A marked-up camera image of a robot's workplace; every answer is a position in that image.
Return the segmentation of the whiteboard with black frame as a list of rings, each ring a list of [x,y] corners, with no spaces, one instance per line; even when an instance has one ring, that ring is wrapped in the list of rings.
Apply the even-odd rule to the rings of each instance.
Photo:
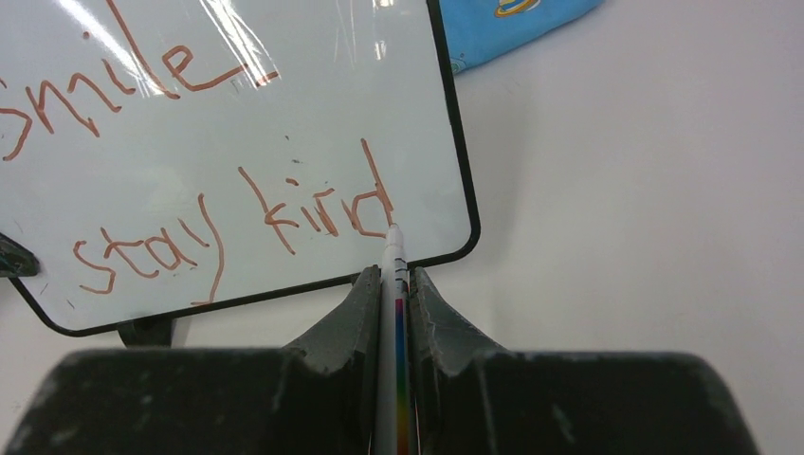
[[[481,224],[440,1],[5,1],[12,286],[86,337],[412,265]]]

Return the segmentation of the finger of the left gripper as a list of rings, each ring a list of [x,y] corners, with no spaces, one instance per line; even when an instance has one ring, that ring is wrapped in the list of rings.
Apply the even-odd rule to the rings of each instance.
[[[40,264],[35,255],[8,236],[0,235],[1,277],[33,277],[40,272]]]

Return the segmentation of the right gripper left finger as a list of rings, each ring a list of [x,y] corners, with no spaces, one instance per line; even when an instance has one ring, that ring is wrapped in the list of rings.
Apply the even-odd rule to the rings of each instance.
[[[281,348],[89,350],[42,382],[8,454],[369,454],[380,272]]]

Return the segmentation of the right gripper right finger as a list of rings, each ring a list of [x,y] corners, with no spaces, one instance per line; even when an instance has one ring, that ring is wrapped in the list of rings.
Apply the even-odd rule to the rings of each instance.
[[[755,454],[718,373],[673,352],[504,348],[411,273],[411,373],[426,454]]]

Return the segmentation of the marker pen white barrel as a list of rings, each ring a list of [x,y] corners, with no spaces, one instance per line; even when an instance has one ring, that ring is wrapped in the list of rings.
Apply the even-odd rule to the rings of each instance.
[[[380,262],[374,454],[417,454],[408,347],[409,268],[400,227],[386,234]]]

